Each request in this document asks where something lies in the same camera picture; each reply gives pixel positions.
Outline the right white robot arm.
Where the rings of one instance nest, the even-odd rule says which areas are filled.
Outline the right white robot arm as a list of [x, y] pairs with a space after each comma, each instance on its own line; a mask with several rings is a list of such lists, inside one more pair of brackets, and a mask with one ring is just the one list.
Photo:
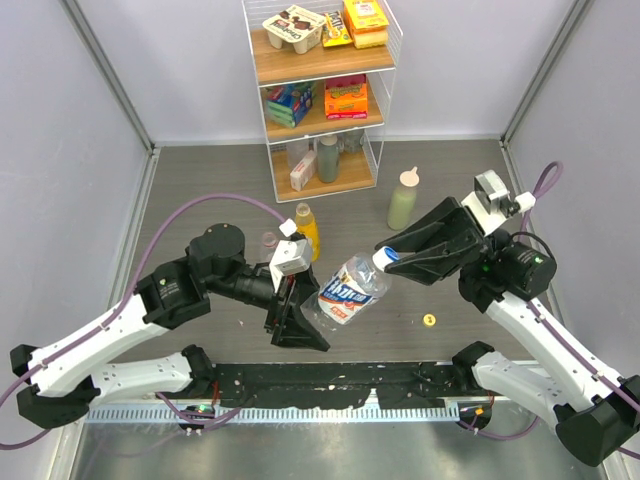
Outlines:
[[459, 292], [506, 329], [545, 373], [506, 359], [480, 341], [460, 351], [451, 380], [465, 395], [499, 393], [543, 420], [579, 461], [598, 466], [639, 431], [639, 378], [623, 377], [582, 345], [538, 296], [557, 263], [503, 229], [529, 211], [535, 197], [485, 201], [448, 197], [381, 246], [404, 253], [386, 272], [423, 285], [458, 273]]

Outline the clear blue-label water bottle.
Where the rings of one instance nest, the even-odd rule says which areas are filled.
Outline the clear blue-label water bottle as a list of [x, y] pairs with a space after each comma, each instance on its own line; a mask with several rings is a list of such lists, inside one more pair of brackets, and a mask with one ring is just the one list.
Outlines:
[[357, 253], [349, 258], [301, 306], [306, 319], [323, 336], [351, 323], [389, 291], [391, 275], [374, 266], [373, 254]]

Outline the clear red-label water bottle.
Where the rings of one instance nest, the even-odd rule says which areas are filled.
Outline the clear red-label water bottle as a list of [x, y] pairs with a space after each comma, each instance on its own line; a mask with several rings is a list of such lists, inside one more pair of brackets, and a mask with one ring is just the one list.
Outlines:
[[260, 261], [269, 263], [277, 249], [279, 238], [273, 232], [265, 232], [261, 237]]

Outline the yellow bottle cap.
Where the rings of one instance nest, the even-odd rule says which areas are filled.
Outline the yellow bottle cap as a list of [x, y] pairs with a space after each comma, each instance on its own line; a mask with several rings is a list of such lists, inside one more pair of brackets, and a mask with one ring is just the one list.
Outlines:
[[433, 327], [437, 323], [437, 319], [433, 314], [425, 314], [423, 317], [423, 324], [426, 327]]

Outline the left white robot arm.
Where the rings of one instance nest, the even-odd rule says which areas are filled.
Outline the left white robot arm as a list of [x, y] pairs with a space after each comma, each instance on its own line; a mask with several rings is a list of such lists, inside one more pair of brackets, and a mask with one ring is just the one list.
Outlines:
[[245, 236], [215, 224], [193, 239], [183, 257], [139, 280], [133, 294], [110, 311], [47, 347], [19, 345], [10, 353], [21, 379], [19, 414], [43, 429], [65, 426], [102, 403], [160, 392], [202, 398], [218, 372], [204, 350], [189, 345], [165, 357], [126, 364], [114, 358], [208, 314], [211, 295], [266, 311], [273, 345], [321, 352], [330, 345], [303, 316], [302, 304], [319, 289], [299, 233], [280, 243], [276, 265], [249, 264]]

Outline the white blue bottle cap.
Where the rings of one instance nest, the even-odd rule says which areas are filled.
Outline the white blue bottle cap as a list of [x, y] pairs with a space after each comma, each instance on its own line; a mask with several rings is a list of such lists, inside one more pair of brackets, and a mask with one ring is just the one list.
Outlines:
[[387, 266], [397, 262], [398, 260], [398, 253], [389, 246], [381, 247], [372, 255], [372, 262], [380, 271], [384, 271]]

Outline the yellow honey pomelo drink bottle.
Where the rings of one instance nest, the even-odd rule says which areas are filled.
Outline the yellow honey pomelo drink bottle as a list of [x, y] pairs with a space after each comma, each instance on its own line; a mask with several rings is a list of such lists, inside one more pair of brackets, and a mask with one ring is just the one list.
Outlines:
[[312, 261], [316, 262], [320, 254], [319, 230], [316, 218], [307, 203], [300, 202], [297, 204], [295, 223], [297, 231], [303, 234], [309, 241], [313, 250]]

